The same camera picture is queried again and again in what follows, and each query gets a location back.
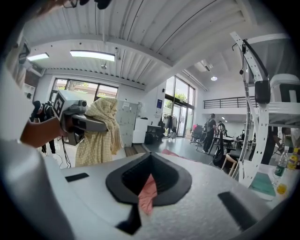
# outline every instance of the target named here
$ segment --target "pink cloth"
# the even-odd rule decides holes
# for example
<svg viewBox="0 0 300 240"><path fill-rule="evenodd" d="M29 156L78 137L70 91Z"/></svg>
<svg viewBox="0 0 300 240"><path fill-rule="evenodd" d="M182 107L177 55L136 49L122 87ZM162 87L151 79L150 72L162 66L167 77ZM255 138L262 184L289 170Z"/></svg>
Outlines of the pink cloth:
<svg viewBox="0 0 300 240"><path fill-rule="evenodd" d="M139 206L147 214L150 215L153 209L153 198L158 195L156 184L152 174L150 174L145 186L139 194Z"/></svg>

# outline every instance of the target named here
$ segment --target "yellow bottle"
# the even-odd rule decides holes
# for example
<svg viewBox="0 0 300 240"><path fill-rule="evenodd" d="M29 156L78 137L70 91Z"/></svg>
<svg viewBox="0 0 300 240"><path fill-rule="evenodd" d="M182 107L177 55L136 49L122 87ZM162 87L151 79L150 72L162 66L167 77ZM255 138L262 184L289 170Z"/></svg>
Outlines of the yellow bottle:
<svg viewBox="0 0 300 240"><path fill-rule="evenodd" d="M290 156L290 159L287 162L287 169L294 170L296 169L298 162L298 148L294 148L294 153Z"/></svg>

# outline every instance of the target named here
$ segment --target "storage box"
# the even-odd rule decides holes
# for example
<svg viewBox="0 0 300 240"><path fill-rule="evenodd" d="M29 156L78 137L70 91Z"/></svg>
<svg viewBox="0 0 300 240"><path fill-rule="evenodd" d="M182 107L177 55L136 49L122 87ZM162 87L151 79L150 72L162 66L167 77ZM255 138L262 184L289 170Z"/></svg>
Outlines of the storage box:
<svg viewBox="0 0 300 240"><path fill-rule="evenodd" d="M300 103L300 80L292 74L277 74L270 81L271 102Z"/></svg>

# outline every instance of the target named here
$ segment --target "black cap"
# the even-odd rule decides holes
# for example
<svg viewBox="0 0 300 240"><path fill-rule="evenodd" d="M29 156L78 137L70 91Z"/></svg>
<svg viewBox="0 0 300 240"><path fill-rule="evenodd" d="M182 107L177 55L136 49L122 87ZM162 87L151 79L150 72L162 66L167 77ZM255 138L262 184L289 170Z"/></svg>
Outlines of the black cap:
<svg viewBox="0 0 300 240"><path fill-rule="evenodd" d="M41 107L41 102L40 101L34 101L32 104L34 105L34 110L32 112L32 117L36 118L37 114L38 114L38 111L39 111L39 108Z"/></svg>

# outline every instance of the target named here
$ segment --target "white plastic container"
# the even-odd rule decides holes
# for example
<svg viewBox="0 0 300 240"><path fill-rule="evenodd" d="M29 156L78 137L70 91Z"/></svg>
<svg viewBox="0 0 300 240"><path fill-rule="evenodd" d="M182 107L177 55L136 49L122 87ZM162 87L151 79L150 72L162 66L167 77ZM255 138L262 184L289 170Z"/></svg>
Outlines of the white plastic container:
<svg viewBox="0 0 300 240"><path fill-rule="evenodd" d="M281 84L290 84L292 86L300 86L300 80L298 77L292 74L276 74L270 81L271 88L271 102L282 102L283 96L280 90ZM290 96L290 102L297 103L297 95L300 95L299 91L287 90L286 94Z"/></svg>

